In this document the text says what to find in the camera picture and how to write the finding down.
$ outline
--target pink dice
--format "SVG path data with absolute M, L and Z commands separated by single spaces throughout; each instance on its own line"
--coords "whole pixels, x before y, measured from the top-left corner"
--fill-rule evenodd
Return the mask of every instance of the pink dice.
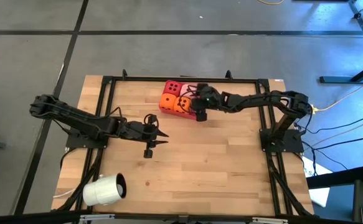
M 175 81 L 167 81 L 166 85 L 164 86 L 163 93 L 170 93 L 174 96 L 179 96 L 181 91 L 182 84 L 175 82 Z
M 195 91 L 196 91 L 195 84 L 184 84 L 181 87 L 180 96 L 192 99 L 196 97 Z

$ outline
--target wooden table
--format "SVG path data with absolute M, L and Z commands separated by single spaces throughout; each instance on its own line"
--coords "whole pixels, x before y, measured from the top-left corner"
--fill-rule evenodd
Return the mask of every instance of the wooden table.
M 79 109 L 95 113 L 101 80 L 102 76 L 86 76 Z M 271 90 L 285 90 L 283 80 L 269 81 Z M 210 85 L 239 95 L 256 93 L 253 84 Z M 126 179 L 127 196 L 111 205 L 94 206 L 94 212 L 274 215 L 265 154 L 260 146 L 258 108 L 235 114 L 209 110 L 208 120 L 198 123 L 161 113 L 158 103 L 163 88 L 164 82 L 116 82 L 113 108 L 120 106 L 129 121 L 142 121 L 146 114 L 156 114 L 160 130 L 170 136 L 166 139 L 169 143 L 154 148 L 152 159 L 144 159 L 144 143 L 110 139 L 100 174 L 121 172 Z M 269 126 L 266 108 L 265 113 Z M 276 108 L 275 116 L 276 120 L 282 116 Z M 64 159 L 56 195 L 78 185 L 86 151 L 77 149 Z M 283 160 L 288 185 L 304 207 L 313 212 L 301 161 L 291 153 L 284 153 Z M 279 186 L 278 195 L 285 213 Z M 52 208 L 61 206 L 68 196 L 54 199 Z

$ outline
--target orange dice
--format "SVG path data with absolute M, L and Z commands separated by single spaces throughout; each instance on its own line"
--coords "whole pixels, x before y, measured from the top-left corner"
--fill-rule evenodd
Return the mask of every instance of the orange dice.
M 180 113 L 189 113 L 189 106 L 191 105 L 191 100 L 187 97 L 177 97 L 174 101 L 173 110 Z
M 170 93 L 163 93 L 159 106 L 163 109 L 173 110 L 175 101 L 176 101 L 176 96 Z

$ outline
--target gray floor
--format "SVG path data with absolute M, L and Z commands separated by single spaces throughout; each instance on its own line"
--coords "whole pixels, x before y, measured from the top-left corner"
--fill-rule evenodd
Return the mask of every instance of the gray floor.
M 81 5 L 82 0 L 0 0 L 0 29 L 72 30 Z M 358 0 L 357 7 L 363 7 L 363 1 Z M 266 6 L 252 0 L 90 0 L 82 30 L 360 30 L 351 17 L 347 3 L 335 2 L 286 0 L 279 6 Z M 28 104 L 36 95 L 52 92 L 69 40 L 61 35 L 0 36 L 0 141 L 7 144 L 0 151 L 0 215 L 11 213 L 40 128 L 41 121 L 29 116 Z M 307 94 L 312 104 L 323 108 L 358 87 L 322 85 L 318 77 L 361 71 L 363 37 L 79 36 L 60 98 L 76 105 L 85 75 L 120 75 L 123 68 L 132 76 L 223 77 L 229 69 L 239 78 L 282 78 L 287 89 Z M 338 126 L 362 117 L 363 90 L 313 116 L 309 128 Z M 315 143 L 334 133 L 303 138 Z M 333 142 L 359 137 L 363 128 Z M 50 209 L 65 140 L 65 134 L 52 125 L 27 213 Z M 324 152 L 349 168 L 363 166 L 363 141 Z M 328 169 L 343 170 L 320 154 L 317 158 Z M 330 197 L 343 198 L 333 192 L 339 191 L 332 189 Z M 348 219 L 351 208 L 342 204 L 346 202 L 336 200 L 326 209 L 316 207 L 316 213 Z

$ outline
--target desk leg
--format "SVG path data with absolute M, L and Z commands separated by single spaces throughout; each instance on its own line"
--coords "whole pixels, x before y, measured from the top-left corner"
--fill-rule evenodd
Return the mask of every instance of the desk leg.
M 363 83 L 363 71 L 358 73 L 354 77 L 320 77 L 320 83 L 339 83 L 339 84 L 346 84 L 346 83 Z
M 336 185 L 353 184 L 356 180 L 363 181 L 363 167 L 350 170 L 334 172 L 332 174 L 323 174 L 315 177 L 306 178 L 308 189 L 318 189 L 332 187 Z

